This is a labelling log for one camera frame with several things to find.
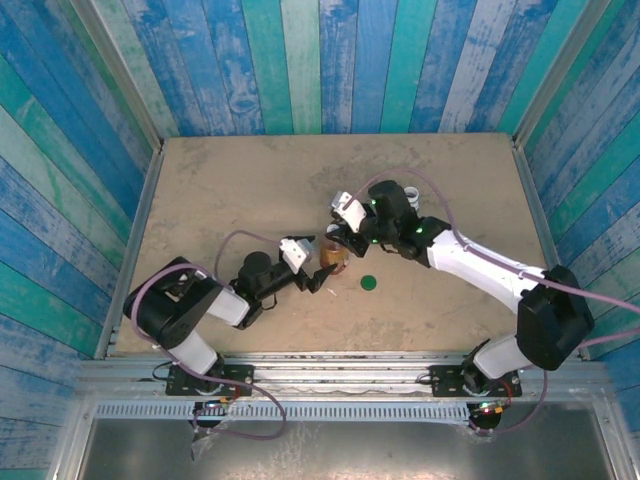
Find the amber drink bottle red label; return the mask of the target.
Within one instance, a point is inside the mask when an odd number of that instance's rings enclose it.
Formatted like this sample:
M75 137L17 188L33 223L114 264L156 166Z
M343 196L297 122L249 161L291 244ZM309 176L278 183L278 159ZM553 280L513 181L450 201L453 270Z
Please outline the amber drink bottle red label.
M332 275L342 273L349 263L349 250L339 243L324 236L321 241L319 263L322 268L334 266Z

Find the small lit circuit board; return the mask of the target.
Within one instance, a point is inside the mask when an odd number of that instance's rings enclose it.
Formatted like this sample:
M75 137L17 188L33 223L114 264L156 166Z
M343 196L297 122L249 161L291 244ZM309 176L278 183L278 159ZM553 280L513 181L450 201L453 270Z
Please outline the small lit circuit board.
M509 401L482 400L468 404L469 412L472 416L499 415L510 406Z
M221 397L195 402L192 414L194 417L223 417L227 415L233 403L234 400L230 397Z

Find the grey metal sheet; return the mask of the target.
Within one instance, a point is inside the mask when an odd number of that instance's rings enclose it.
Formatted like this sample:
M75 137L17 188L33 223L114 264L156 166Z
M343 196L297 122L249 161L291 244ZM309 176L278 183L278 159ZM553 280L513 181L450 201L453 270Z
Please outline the grey metal sheet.
M80 480L613 480L584 410L481 438L428 423L292 422L266 442L172 420L100 420Z

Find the aluminium front frame rail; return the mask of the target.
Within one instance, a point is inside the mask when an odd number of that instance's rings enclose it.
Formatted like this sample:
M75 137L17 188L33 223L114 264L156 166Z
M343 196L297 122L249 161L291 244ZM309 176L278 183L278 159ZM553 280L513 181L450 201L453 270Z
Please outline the aluminium front frame rail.
M425 399L431 388L417 382L436 365L459 365L458 352L276 352L226 356L229 365L252 365L253 380L278 400ZM164 385L152 379L164 358L150 353L86 361L75 395L100 399L160 399ZM606 366L573 355L548 374L551 401L609 395L613 382Z

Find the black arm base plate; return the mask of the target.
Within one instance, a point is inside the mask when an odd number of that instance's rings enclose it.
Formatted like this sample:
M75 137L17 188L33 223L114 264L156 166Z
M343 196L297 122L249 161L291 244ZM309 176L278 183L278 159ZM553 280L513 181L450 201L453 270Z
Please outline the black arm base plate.
M475 366L436 365L429 369L435 397L520 397L522 387L516 371L491 379Z
M252 365L224 365L206 373L209 377L224 380L242 381L247 384L253 382L254 367ZM186 373L179 366L172 366L166 380L165 394L167 396L217 396L238 398L250 396L251 388L223 383L205 381Z

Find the aluminium table side rail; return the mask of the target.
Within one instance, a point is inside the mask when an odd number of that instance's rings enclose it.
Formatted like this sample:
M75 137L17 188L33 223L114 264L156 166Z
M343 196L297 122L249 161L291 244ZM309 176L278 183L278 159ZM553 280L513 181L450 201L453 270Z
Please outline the aluminium table side rail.
M513 147L512 152L546 263L543 278L578 290L575 275L559 262L524 149ZM543 370L557 370L593 328L593 316L581 295L536 283L518 304L517 346Z
M111 304L93 356L94 360L103 360L108 356L112 335L116 331L116 327L121 322L122 308L133 279L137 258L165 155L166 143L163 142L162 145L154 151L149 164L149 169L141 192L129 240L125 249L123 263L118 274Z

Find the aluminium corner post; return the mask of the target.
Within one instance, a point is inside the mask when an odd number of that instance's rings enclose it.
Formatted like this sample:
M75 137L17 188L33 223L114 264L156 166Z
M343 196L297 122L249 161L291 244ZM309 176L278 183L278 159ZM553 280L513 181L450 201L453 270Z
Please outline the aluminium corner post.
M139 89L135 85L123 54L99 13L96 1L70 0L70 3L94 42L105 65L110 70L115 83L120 88L146 140L154 150L161 149L163 140L152 121Z
M584 6L580 8L579 15L571 24L565 39L560 43L556 55L551 60L514 130L512 143L516 149L523 149L533 135L554 95L567 77L570 68L587 45L589 37L605 17L613 1L586 0Z

